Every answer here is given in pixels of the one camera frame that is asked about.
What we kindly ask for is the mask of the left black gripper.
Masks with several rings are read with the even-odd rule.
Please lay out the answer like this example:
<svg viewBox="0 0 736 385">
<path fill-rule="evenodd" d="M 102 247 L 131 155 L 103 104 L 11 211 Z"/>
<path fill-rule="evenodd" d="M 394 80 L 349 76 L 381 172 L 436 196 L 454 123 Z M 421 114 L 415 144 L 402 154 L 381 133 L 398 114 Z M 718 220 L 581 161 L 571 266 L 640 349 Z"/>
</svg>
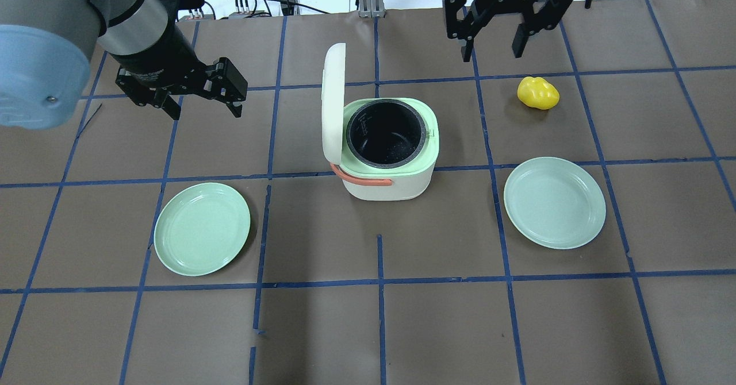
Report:
<svg viewBox="0 0 736 385">
<path fill-rule="evenodd" d="M 171 94 L 195 94 L 217 100 L 235 118 L 242 117 L 249 83 L 227 57 L 220 57 L 209 66 L 195 57 L 182 60 L 117 57 L 115 60 L 120 63 L 116 84 L 136 105 L 152 105 L 178 121 L 181 105 Z"/>
</svg>

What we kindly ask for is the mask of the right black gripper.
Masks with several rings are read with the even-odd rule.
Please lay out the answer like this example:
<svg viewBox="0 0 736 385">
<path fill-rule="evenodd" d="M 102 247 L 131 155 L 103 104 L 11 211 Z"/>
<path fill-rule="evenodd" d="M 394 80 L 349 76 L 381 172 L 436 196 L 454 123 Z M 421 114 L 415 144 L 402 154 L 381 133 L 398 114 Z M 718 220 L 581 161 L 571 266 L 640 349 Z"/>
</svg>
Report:
<svg viewBox="0 0 736 385">
<path fill-rule="evenodd" d="M 522 22 L 512 42 L 512 52 L 520 58 L 530 37 L 552 30 L 562 21 L 573 0 L 442 0 L 445 30 L 458 40 L 463 62 L 470 62 L 475 39 L 497 15 L 521 14 Z"/>
</svg>

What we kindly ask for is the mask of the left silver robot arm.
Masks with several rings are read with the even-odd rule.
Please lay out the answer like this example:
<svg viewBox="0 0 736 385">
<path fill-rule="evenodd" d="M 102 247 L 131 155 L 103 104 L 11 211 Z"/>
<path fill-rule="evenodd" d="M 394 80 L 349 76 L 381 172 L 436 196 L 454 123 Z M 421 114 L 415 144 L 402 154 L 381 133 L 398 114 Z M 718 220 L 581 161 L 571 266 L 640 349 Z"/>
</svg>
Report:
<svg viewBox="0 0 736 385">
<path fill-rule="evenodd" d="M 201 6 L 204 0 L 195 0 Z M 181 117 L 174 96 L 225 104 L 239 118 L 248 83 L 226 57 L 203 63 L 175 23 L 181 0 L 2 0 L 2 126 L 50 129 L 70 120 L 96 45 L 138 106 Z"/>
</svg>

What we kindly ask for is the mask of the green plate near right arm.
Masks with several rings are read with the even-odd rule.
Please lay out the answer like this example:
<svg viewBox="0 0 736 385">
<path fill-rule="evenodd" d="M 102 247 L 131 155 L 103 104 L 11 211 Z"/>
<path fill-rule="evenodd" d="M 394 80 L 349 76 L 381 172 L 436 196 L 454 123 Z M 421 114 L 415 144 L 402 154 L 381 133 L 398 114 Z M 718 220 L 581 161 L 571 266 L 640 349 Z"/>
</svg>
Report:
<svg viewBox="0 0 736 385">
<path fill-rule="evenodd" d="M 523 236 L 558 251 L 594 240 L 607 216 L 597 181 L 575 163 L 536 157 L 520 163 L 504 186 L 505 212 Z"/>
</svg>

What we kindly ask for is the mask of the green plate near left arm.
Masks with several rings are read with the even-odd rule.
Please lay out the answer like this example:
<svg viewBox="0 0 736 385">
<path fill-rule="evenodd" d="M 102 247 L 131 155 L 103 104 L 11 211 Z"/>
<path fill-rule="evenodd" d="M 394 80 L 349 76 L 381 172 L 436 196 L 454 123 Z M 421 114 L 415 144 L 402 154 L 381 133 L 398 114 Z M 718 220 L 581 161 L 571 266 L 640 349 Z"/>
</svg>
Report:
<svg viewBox="0 0 736 385">
<path fill-rule="evenodd" d="M 223 269 L 249 237 L 250 208 L 234 188 L 205 182 L 179 192 L 162 209 L 154 249 L 171 272 L 199 277 Z"/>
</svg>

